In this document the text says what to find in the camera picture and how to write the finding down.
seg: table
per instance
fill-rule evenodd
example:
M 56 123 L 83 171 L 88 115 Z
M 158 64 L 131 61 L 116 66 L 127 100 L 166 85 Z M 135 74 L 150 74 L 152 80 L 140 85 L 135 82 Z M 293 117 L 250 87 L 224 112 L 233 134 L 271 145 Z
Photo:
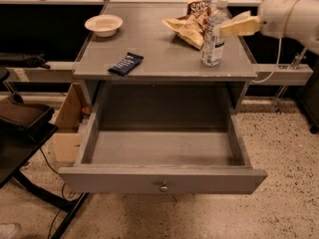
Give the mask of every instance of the table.
M 110 2 L 116 35 L 93 35 L 75 67 L 92 112 L 73 167 L 59 173 L 75 192 L 252 193 L 253 169 L 236 112 L 257 74 L 237 37 L 210 68 L 161 22 L 186 14 L 178 1 Z M 108 69 L 127 52 L 144 56 L 127 76 Z
M 87 198 L 82 193 L 77 199 L 69 201 L 32 183 L 20 168 L 41 148 L 58 128 L 50 123 L 45 124 L 32 140 L 24 132 L 0 128 L 0 188 L 11 178 L 15 178 L 30 193 L 67 212 L 52 238 L 60 238 Z

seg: gray cabinet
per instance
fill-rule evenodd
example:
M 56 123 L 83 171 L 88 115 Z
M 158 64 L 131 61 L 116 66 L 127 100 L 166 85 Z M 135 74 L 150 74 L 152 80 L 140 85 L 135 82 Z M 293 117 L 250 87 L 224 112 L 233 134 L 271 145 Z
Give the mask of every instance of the gray cabinet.
M 267 176 L 253 169 L 236 111 L 256 77 L 238 38 L 222 63 L 205 66 L 160 21 L 185 4 L 108 4 L 124 19 L 108 39 L 92 36 L 75 78 L 93 109 L 78 158 L 60 169 L 76 192 L 252 193 Z M 127 51 L 145 57 L 126 77 L 108 73 Z

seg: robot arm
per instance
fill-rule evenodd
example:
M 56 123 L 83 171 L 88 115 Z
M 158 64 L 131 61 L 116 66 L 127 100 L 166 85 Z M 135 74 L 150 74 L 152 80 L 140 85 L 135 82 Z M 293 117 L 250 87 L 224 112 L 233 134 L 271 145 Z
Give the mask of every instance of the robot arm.
M 288 37 L 319 55 L 319 0 L 262 0 L 255 17 L 220 26 L 220 35 Z

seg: water bottle cap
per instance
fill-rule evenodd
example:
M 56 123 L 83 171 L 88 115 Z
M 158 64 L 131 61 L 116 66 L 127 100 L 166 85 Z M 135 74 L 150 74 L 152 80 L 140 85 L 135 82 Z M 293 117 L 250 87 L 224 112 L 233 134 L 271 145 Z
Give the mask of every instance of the water bottle cap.
M 228 6 L 228 0 L 217 0 L 217 7 L 225 8 Z

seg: drawer handle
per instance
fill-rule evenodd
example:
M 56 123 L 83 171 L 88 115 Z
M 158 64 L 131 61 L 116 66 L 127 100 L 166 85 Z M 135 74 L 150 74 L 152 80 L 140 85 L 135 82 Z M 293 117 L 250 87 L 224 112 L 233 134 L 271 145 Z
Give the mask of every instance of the drawer handle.
M 165 182 L 162 183 L 161 187 L 159 188 L 159 191 L 163 193 L 168 192 L 168 187 L 166 186 Z

